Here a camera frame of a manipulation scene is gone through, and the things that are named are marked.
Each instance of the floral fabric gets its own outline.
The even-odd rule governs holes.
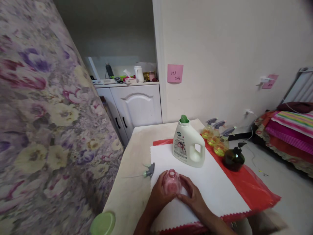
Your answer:
[[[52,0],[0,28],[0,234],[87,234],[123,147]]]

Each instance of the white wall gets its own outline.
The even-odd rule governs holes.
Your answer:
[[[100,78],[105,63],[115,76],[136,62],[156,62],[152,0],[54,0],[84,59],[92,57]]]
[[[161,18],[156,46],[158,66],[164,71],[163,122],[185,114],[203,123],[219,117],[229,125],[248,126],[254,118],[244,119],[244,109],[261,115],[276,108],[298,69],[313,66],[313,18],[301,0],[162,0],[160,4],[155,21]],[[167,64],[184,65],[181,84],[166,83]],[[274,87],[259,89],[259,77],[272,73],[279,75]],[[237,133],[247,131],[245,127]]]

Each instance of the green lid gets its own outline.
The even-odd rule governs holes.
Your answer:
[[[90,226],[92,235],[110,235],[115,225],[115,216],[112,212],[101,213],[96,216]]]
[[[188,123],[189,120],[186,115],[182,115],[182,118],[179,120],[181,123]]]

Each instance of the floor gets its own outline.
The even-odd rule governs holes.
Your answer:
[[[242,141],[230,141],[230,149]],[[312,235],[313,179],[297,170],[293,164],[250,141],[246,146],[242,151],[246,160],[245,164],[262,179],[273,193],[281,196],[281,201],[273,210],[281,215],[295,234]],[[247,219],[240,221],[238,227],[240,235],[252,234]]]

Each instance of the table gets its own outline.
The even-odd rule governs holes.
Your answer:
[[[103,209],[103,212],[115,213],[112,235],[133,234],[150,196],[150,177],[124,177],[137,176],[146,171],[143,164],[150,164],[150,147],[153,141],[173,138],[177,124],[178,122],[174,122],[134,129]],[[198,133],[204,128],[199,119],[190,121],[190,124]]]

